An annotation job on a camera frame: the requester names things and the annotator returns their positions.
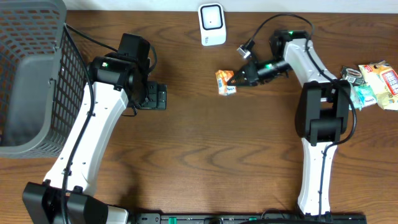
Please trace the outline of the yellow snack bag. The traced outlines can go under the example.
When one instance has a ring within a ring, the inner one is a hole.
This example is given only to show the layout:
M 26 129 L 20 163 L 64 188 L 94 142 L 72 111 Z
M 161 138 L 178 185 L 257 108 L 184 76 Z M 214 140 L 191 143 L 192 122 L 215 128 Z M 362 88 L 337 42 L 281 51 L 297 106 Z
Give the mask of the yellow snack bag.
M 377 104 L 384 110 L 397 111 L 397 72 L 385 60 L 358 67 Z

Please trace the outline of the light green pack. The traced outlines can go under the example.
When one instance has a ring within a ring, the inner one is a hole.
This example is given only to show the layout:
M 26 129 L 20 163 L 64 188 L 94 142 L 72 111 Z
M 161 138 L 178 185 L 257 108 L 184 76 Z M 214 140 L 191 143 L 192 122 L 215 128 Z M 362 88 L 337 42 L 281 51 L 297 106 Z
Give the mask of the light green pack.
M 361 99 L 360 99 L 355 87 L 351 83 L 350 83 L 350 88 L 351 88 L 351 90 L 350 90 L 350 100 L 352 101 L 353 106 L 350 106 L 349 109 L 350 110 L 356 109 L 356 110 L 360 110 L 361 111 L 362 107 L 363 107 L 363 103 L 362 103 L 362 101 L 361 101 Z

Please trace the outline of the orange snack pack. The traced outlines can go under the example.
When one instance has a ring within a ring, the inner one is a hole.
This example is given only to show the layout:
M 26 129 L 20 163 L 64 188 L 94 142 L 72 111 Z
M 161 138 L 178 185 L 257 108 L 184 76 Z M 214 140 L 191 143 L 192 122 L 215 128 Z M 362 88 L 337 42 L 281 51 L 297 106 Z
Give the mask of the orange snack pack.
M 218 70 L 216 73 L 218 84 L 218 94 L 223 96 L 233 95 L 236 93 L 235 86 L 228 86 L 227 82 L 233 77 L 234 72 L 231 70 Z

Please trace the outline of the small teal tissue pack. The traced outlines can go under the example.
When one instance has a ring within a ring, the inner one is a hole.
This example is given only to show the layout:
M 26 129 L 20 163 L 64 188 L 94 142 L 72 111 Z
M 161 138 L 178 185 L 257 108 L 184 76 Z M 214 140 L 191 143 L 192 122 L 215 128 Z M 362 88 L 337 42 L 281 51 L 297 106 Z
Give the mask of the small teal tissue pack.
M 369 85 L 355 86 L 354 89 L 359 99 L 360 108 L 372 106 L 377 103 L 377 98 Z

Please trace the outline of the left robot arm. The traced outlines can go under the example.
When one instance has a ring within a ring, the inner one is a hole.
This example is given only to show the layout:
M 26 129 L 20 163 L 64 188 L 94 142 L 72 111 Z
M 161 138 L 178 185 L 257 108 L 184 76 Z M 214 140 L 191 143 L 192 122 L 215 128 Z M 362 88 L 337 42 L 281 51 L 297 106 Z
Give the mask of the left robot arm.
M 28 182 L 22 201 L 33 223 L 130 223 L 131 213 L 94 197 L 98 172 L 123 112 L 165 110 L 167 87 L 149 80 L 157 58 L 145 38 L 125 33 L 116 51 L 85 68 L 83 101 L 63 150 L 41 184 Z

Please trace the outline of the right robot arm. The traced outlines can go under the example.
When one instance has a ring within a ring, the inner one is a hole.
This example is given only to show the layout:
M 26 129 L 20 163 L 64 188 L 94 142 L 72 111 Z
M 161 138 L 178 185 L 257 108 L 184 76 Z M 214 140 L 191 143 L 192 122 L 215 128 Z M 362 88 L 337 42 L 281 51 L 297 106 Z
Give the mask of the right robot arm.
M 303 146 L 303 177 L 297 205 L 300 213 L 330 213 L 331 165 L 348 124 L 351 85 L 328 71 L 305 30 L 277 30 L 269 38 L 273 58 L 249 61 L 227 81 L 229 86 L 256 86 L 292 70 L 302 91 L 295 130 Z

